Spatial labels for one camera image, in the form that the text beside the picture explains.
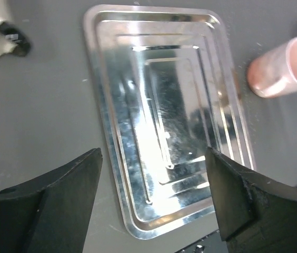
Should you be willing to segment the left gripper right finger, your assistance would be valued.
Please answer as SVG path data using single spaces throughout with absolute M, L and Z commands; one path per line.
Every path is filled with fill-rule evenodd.
M 297 185 L 277 182 L 212 148 L 205 163 L 229 252 L 297 252 Z

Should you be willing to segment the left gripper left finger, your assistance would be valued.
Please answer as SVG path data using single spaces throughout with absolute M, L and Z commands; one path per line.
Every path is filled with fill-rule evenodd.
M 103 156 L 71 162 L 0 191 L 0 252 L 82 252 Z

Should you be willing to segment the pink mug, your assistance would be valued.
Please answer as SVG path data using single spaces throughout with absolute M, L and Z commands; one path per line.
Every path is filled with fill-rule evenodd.
M 297 92 L 297 37 L 253 60 L 247 83 L 262 98 Z

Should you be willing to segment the silver metal tray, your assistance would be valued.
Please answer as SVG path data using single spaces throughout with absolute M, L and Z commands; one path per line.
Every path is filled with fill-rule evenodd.
M 211 214 L 207 148 L 256 168 L 222 19 L 101 4 L 83 30 L 126 230 L 150 240 Z

